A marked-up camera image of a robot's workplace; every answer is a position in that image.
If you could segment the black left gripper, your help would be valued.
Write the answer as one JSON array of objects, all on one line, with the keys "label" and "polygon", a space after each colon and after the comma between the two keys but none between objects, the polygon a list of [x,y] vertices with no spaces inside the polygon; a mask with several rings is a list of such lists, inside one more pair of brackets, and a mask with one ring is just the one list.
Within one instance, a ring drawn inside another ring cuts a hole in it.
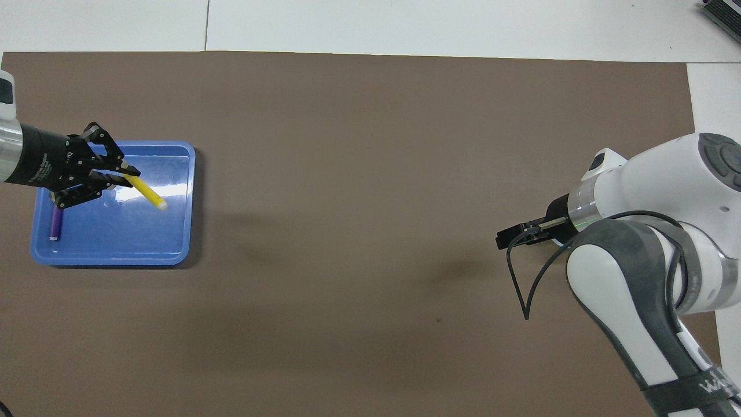
[{"label": "black left gripper", "polygon": [[[127,163],[113,137],[97,122],[90,122],[81,135],[65,136],[25,124],[20,128],[20,159],[5,182],[47,188],[50,201],[58,209],[96,200],[103,191],[117,186],[133,187],[122,176],[100,171],[141,175],[139,169]],[[68,174],[65,167],[74,174]]]}]

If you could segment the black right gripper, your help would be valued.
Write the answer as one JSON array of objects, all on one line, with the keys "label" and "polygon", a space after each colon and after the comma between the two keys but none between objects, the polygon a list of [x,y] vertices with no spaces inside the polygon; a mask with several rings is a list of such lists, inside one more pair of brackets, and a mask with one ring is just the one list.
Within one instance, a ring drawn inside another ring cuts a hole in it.
[{"label": "black right gripper", "polygon": [[[576,234],[577,230],[568,213],[567,201],[569,193],[553,200],[546,210],[546,221],[529,221],[513,225],[508,229],[497,232],[497,248],[503,250],[524,244],[539,243],[542,240],[542,231],[546,230],[551,239],[559,243],[567,243]],[[560,224],[551,225],[548,222],[561,220]]]}]

